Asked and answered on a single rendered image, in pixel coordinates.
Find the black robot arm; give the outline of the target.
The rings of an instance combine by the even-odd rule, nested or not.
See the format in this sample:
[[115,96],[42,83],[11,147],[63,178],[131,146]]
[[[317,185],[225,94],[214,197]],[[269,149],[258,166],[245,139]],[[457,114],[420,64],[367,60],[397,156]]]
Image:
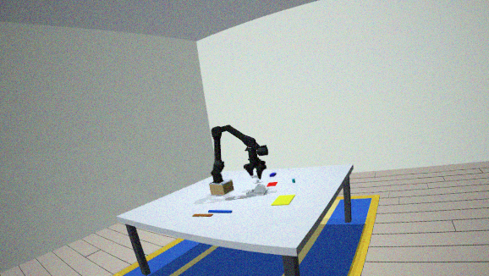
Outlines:
[[[222,132],[227,131],[230,134],[236,136],[242,142],[247,146],[245,151],[248,151],[249,157],[257,157],[259,156],[266,156],[268,155],[268,149],[266,145],[260,146],[254,138],[244,135],[243,133],[239,132],[236,130],[234,127],[231,125],[225,125],[225,126],[216,126],[211,129],[212,133],[212,138],[214,140],[214,164],[213,164],[213,170],[211,171],[211,174],[213,176],[213,182],[212,183],[221,183],[223,181],[222,177],[222,170],[224,168],[224,162],[221,159],[221,136]],[[250,147],[250,148],[249,148]],[[256,152],[257,151],[257,152]]]

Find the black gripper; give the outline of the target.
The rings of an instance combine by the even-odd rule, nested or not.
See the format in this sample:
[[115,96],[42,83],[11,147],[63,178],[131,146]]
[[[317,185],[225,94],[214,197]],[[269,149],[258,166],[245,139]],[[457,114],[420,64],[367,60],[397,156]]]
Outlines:
[[256,168],[256,173],[259,179],[261,179],[262,172],[266,169],[266,165],[259,165],[258,159],[258,157],[249,157],[248,161],[250,161],[250,163],[245,164],[244,169],[248,172],[250,176],[254,176],[253,170],[254,168]]

